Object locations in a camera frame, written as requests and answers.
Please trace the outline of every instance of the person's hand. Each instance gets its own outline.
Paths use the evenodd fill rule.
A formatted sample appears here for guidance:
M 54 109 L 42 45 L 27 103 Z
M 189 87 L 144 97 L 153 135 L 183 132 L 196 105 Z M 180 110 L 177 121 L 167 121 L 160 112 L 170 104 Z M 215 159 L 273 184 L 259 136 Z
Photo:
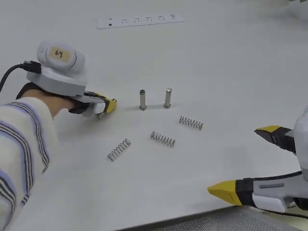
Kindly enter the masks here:
M 52 117 L 55 117 L 62 109 L 74 108 L 74 103 L 65 98 L 57 97 L 56 95 L 50 95 L 41 90 L 27 90 L 22 96 L 23 97 L 34 97 L 43 101 L 49 108 Z

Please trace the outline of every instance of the striped sleeve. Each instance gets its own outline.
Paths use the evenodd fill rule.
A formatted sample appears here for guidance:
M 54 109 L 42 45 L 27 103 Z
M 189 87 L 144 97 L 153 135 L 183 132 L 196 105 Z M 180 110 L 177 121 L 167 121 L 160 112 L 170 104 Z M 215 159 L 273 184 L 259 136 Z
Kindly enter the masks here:
M 56 144 L 53 119 L 44 102 L 22 98 L 0 106 L 0 231 L 29 200 Z

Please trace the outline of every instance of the number label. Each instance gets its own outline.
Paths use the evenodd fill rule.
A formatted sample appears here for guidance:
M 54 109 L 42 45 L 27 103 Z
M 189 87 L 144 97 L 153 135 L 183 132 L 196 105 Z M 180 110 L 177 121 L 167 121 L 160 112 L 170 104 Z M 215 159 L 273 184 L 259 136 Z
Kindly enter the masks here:
M 63 50 L 63 49 L 58 48 L 58 47 L 52 47 L 50 49 L 49 56 L 51 58 L 58 59 L 58 60 L 61 60 L 65 63 L 68 63 L 68 61 L 71 57 L 71 52 Z

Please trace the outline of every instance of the wrist strap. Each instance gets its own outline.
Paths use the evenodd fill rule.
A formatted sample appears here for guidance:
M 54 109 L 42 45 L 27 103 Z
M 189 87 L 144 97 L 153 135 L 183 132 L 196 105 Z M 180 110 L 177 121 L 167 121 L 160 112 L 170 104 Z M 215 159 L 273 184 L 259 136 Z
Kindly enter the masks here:
M 81 113 L 85 112 L 89 108 L 89 106 L 90 106 L 89 103 L 83 103 L 83 102 L 71 99 L 71 98 L 69 98 L 67 96 L 57 95 L 57 94 L 53 94 L 53 93 L 47 92 L 47 91 L 43 90 L 38 85 L 36 85 L 36 84 L 34 84 L 32 82 L 26 83 L 23 86 L 23 88 L 21 88 L 20 92 L 16 96 L 16 99 L 19 100 L 23 96 L 23 94 L 25 94 L 25 92 L 28 91 L 28 90 L 40 90 L 40 91 L 44 92 L 47 95 L 61 97 L 61 98 L 68 99 L 68 100 L 72 101 L 73 104 L 74 104 L 74 108 L 72 108 L 72 109 L 70 109 L 68 111 L 70 113 L 73 113 L 73 114 L 81 114 Z

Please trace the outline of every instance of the white power strip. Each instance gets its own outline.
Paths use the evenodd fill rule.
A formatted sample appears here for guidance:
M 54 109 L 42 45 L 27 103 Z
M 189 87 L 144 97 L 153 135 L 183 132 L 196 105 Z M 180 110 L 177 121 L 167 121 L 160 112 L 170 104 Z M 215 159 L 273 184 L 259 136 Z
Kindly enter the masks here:
M 184 22 L 184 18 L 176 13 L 148 14 L 133 17 L 105 17 L 96 19 L 97 29 L 117 28 L 126 26 L 146 26 L 165 23 Z

